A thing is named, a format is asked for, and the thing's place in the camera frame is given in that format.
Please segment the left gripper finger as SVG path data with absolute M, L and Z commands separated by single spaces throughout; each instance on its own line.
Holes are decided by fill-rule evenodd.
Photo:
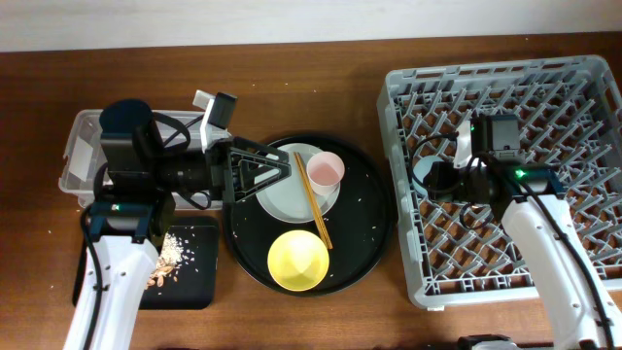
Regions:
M 230 167 L 227 176 L 227 201 L 240 202 L 285 180 L 291 175 L 287 164 L 259 164 L 238 162 Z
M 243 161 L 271 167 L 289 167 L 289 155 L 285 151 L 263 145 L 242 137 L 233 137 L 229 148 L 232 165 L 241 165 Z

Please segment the blue plastic cup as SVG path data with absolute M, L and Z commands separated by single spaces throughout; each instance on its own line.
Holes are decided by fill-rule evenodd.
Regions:
M 437 156 L 426 156 L 419 159 L 412 168 L 413 178 L 423 181 L 435 162 L 442 162 L 442 159 Z M 413 181 L 413 185 L 415 191 L 421 196 L 426 196 L 428 194 L 427 190 L 416 181 Z

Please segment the pink plastic cup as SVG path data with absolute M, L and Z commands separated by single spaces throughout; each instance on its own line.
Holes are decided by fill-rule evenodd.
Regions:
M 345 164 L 332 152 L 319 152 L 306 163 L 306 174 L 314 193 L 333 193 L 345 175 Z

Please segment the food scraps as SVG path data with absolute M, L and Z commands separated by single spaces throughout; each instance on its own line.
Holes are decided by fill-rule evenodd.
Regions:
M 190 241 L 174 233 L 166 233 L 155 270 L 150 274 L 146 290 L 162 288 L 167 282 L 177 283 L 181 269 L 195 262 L 195 248 Z

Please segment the yellow bowl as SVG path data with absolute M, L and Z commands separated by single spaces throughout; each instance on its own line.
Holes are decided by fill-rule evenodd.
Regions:
M 317 287 L 327 276 L 328 248 L 315 233 L 290 230 L 278 236 L 267 254 L 272 279 L 290 292 L 305 292 Z

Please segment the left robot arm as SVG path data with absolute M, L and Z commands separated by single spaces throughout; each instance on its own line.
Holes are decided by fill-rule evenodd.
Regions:
M 109 105 L 99 122 L 106 161 L 80 218 L 86 270 L 67 349 L 129 346 L 176 195 L 191 202 L 199 193 L 230 205 L 291 174 L 286 152 L 244 138 L 192 149 L 187 125 L 139 99 Z

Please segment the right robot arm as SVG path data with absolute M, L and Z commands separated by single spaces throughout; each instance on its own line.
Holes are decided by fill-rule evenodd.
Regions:
M 492 161 L 468 169 L 424 157 L 413 178 L 431 200 L 490 206 L 528 266 L 555 348 L 620 348 L 621 311 L 579 240 L 551 167 Z

